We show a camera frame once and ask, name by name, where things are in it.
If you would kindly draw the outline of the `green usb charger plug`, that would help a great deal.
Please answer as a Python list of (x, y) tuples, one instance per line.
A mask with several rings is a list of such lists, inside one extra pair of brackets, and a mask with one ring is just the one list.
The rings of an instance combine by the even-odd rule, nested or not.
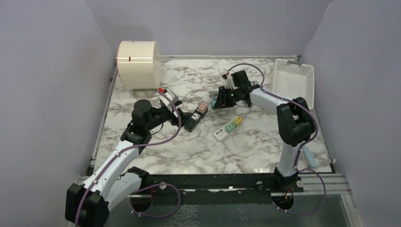
[(235, 123), (234, 123), (234, 122), (230, 122), (230, 123), (228, 123), (228, 124), (226, 125), (225, 131), (226, 131), (227, 133), (230, 133), (230, 132), (232, 132), (235, 128), (236, 128)]

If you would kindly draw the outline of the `pink usb charger plug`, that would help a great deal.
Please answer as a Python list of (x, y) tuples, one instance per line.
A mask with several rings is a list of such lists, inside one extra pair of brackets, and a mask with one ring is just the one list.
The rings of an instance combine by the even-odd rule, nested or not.
[(197, 111), (200, 112), (201, 114), (204, 114), (208, 110), (208, 105), (205, 102), (202, 102), (199, 106)]

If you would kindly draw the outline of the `teal usb charger plug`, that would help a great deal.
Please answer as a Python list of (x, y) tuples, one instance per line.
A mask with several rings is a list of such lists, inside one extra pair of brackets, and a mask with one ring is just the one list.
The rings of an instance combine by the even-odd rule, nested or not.
[(219, 107), (217, 106), (217, 100), (216, 99), (211, 101), (210, 107), (211, 107), (211, 109), (219, 109)]

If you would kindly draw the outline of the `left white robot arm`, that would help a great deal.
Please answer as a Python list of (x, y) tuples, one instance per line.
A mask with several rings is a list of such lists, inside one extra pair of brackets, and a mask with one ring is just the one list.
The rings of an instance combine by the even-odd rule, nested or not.
[(65, 219), (78, 227), (102, 227), (111, 211), (126, 196), (148, 190), (148, 173), (141, 169), (124, 173), (124, 169), (136, 159), (150, 143), (151, 130), (165, 122), (178, 129), (189, 119), (183, 112), (180, 100), (160, 97), (160, 107), (153, 107), (141, 99), (134, 104), (131, 121), (121, 135), (121, 140), (109, 158), (82, 184), (72, 184), (66, 194)]

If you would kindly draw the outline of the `light blue block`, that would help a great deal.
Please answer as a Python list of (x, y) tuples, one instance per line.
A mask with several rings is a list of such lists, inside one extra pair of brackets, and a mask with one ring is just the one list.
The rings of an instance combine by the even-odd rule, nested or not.
[(310, 151), (310, 149), (305, 146), (303, 147), (303, 157), (304, 157), (304, 161), (306, 162), (306, 165), (309, 168), (317, 168), (318, 164), (314, 158), (313, 153)]

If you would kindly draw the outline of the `black power strip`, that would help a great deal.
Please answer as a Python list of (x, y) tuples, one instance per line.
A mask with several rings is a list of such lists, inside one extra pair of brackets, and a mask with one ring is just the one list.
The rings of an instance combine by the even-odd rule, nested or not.
[(196, 109), (192, 113), (192, 117), (190, 118), (190, 120), (184, 125), (184, 129), (188, 132), (192, 132), (196, 128), (196, 126), (200, 123), (200, 121), (204, 118), (207, 112), (208, 110), (204, 114), (201, 114)]

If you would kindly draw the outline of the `black mounting rail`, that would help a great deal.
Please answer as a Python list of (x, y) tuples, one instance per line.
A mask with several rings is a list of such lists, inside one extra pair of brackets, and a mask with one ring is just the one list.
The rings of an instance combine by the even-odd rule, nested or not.
[(136, 192), (128, 189), (122, 197), (146, 205), (222, 205), (272, 204), (273, 196), (286, 192), (303, 192), (297, 186), (298, 174), (282, 177), (278, 170), (259, 174), (149, 174), (133, 167), (129, 173), (138, 173), (139, 188), (155, 185), (153, 189)]

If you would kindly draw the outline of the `yellow usb charger plug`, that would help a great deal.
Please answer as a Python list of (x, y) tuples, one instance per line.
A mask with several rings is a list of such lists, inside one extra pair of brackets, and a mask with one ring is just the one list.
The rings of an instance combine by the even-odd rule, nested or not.
[(238, 116), (233, 120), (233, 123), (234, 123), (235, 127), (238, 127), (239, 125), (241, 125), (242, 121), (243, 121), (243, 118), (241, 116)]

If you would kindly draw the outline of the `cream cylindrical drum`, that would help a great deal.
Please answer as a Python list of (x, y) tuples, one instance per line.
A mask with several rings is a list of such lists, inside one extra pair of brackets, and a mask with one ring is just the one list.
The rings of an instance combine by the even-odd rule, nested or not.
[(116, 66), (126, 89), (155, 90), (161, 84), (161, 54), (156, 41), (122, 41)]

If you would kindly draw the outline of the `white power strip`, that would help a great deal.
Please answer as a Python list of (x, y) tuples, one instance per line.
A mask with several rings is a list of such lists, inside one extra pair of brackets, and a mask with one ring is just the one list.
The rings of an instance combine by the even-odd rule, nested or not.
[(236, 127), (232, 132), (227, 133), (227, 132), (225, 131), (225, 127), (226, 127), (226, 125), (227, 125), (228, 123), (230, 123), (230, 122), (233, 122), (233, 120), (227, 122), (226, 124), (224, 124), (223, 126), (221, 126), (221, 127), (218, 128), (216, 131), (213, 132), (213, 136), (214, 136), (214, 138), (215, 138), (216, 140), (222, 141), (222, 140), (226, 139), (228, 136), (233, 135), (233, 134), (236, 132), (236, 130), (237, 130), (238, 128), (240, 128), (241, 125), (242, 125), (242, 123), (241, 123), (241, 125), (239, 125), (238, 127)]

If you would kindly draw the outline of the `white plastic basket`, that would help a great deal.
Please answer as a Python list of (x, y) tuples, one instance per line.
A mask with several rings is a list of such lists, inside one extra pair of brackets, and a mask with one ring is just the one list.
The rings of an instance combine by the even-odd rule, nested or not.
[(287, 98), (302, 97), (314, 108), (314, 67), (298, 61), (276, 59), (272, 92)]

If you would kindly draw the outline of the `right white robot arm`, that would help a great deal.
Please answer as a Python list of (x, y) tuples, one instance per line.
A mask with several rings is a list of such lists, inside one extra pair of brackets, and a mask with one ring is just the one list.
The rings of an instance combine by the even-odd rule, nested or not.
[(304, 98), (289, 99), (267, 91), (261, 84), (252, 83), (244, 70), (222, 75), (226, 82), (218, 88), (213, 109), (231, 108), (239, 101), (249, 107), (257, 106), (277, 116), (283, 148), (279, 164), (274, 169), (273, 187), (285, 192), (298, 176), (298, 160), (304, 146), (317, 134), (317, 122)]

